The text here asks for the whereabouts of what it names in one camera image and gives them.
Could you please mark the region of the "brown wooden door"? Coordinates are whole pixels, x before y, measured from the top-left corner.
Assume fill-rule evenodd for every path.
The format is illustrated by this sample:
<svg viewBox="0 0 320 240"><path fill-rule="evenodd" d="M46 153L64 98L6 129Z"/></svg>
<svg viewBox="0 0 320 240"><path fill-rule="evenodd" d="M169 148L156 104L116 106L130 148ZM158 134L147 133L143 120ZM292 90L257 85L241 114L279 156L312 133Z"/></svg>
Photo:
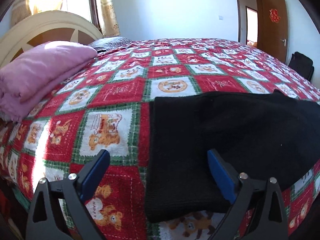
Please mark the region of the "brown wooden door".
<svg viewBox="0 0 320 240"><path fill-rule="evenodd" d="M271 22L269 10L277 9L279 23ZM288 16L285 0L257 0L258 49L284 63L287 56Z"/></svg>

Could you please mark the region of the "cream wooden headboard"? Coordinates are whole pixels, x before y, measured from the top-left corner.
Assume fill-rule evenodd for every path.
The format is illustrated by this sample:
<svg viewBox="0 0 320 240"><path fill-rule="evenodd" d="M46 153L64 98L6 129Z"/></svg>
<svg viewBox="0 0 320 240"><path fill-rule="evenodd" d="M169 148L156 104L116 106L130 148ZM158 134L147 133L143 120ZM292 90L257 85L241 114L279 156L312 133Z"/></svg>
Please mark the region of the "cream wooden headboard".
<svg viewBox="0 0 320 240"><path fill-rule="evenodd" d="M50 41L88 45L103 37L101 31L83 17L65 11L46 11L25 18L1 38L1 67L22 53Z"/></svg>

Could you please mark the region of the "black pants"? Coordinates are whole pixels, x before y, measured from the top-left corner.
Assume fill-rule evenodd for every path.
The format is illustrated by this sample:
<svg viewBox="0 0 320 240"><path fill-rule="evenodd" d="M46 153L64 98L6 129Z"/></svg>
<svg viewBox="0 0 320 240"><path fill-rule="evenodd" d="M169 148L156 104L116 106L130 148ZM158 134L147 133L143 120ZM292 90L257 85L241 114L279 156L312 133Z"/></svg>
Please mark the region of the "black pants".
<svg viewBox="0 0 320 240"><path fill-rule="evenodd" d="M145 214L152 223L196 211L225 213L207 153L286 190L319 161L319 105L279 91L157 97L149 104Z"/></svg>

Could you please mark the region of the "beige curtain right panel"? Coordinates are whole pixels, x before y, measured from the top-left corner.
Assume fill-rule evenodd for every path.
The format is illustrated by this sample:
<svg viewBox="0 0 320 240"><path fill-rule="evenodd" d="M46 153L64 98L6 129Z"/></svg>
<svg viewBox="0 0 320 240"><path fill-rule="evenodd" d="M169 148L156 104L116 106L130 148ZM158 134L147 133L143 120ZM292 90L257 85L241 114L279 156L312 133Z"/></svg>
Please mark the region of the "beige curtain right panel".
<svg viewBox="0 0 320 240"><path fill-rule="evenodd" d="M119 36L120 29L112 0L97 0L97 9L103 37Z"/></svg>

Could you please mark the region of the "striped pillow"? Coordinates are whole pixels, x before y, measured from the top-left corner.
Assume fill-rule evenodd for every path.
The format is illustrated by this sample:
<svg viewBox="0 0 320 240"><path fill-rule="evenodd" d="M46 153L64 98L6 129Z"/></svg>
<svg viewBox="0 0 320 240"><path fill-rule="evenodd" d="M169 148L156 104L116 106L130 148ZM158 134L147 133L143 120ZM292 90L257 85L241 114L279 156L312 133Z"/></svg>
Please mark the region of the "striped pillow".
<svg viewBox="0 0 320 240"><path fill-rule="evenodd" d="M94 48L98 53L100 53L116 49L118 47L127 45L131 42L131 39L122 36L106 37L93 41L90 44L88 44L88 46Z"/></svg>

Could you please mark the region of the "folded pink blanket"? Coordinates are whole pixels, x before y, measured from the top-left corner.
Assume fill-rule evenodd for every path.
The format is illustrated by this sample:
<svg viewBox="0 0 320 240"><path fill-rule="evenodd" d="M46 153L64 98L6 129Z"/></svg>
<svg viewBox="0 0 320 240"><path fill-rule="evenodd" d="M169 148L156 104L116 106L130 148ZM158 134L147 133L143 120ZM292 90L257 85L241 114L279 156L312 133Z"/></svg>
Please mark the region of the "folded pink blanket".
<svg viewBox="0 0 320 240"><path fill-rule="evenodd" d="M46 42L1 68L1 119L20 122L59 83L84 68L97 51L68 41Z"/></svg>

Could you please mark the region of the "red door decoration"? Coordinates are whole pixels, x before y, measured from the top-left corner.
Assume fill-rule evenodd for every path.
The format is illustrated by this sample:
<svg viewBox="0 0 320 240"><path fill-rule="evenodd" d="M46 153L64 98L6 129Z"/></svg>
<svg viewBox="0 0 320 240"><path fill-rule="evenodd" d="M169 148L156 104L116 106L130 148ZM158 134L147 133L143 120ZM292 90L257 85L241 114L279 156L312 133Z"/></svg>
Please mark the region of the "red door decoration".
<svg viewBox="0 0 320 240"><path fill-rule="evenodd" d="M271 20L271 22L273 23L279 23L281 17L279 16L278 10L277 9L270 9L269 10L269 18Z"/></svg>

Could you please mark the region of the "red patchwork bedspread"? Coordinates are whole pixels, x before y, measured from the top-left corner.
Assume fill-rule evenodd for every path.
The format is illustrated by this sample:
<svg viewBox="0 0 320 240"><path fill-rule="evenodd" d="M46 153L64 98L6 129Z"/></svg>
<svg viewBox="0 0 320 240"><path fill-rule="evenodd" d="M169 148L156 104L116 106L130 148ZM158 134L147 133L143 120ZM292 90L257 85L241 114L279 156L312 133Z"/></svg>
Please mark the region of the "red patchwork bedspread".
<svg viewBox="0 0 320 240"><path fill-rule="evenodd" d="M206 239L222 216L150 224L144 216L149 102L204 92L267 94L319 102L319 89L278 59L218 38L135 41L99 54L17 124L1 126L1 176L28 206L38 181L78 172L101 149L111 165L89 213L107 239Z"/></svg>

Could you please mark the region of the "black suitcase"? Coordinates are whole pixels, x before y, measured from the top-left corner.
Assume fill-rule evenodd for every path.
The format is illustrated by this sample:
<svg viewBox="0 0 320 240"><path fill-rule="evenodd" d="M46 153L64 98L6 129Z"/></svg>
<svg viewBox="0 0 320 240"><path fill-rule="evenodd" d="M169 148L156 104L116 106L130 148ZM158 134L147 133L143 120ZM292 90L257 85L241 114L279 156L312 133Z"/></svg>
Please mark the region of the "black suitcase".
<svg viewBox="0 0 320 240"><path fill-rule="evenodd" d="M309 82L315 70L312 59L297 51L292 54L289 67Z"/></svg>

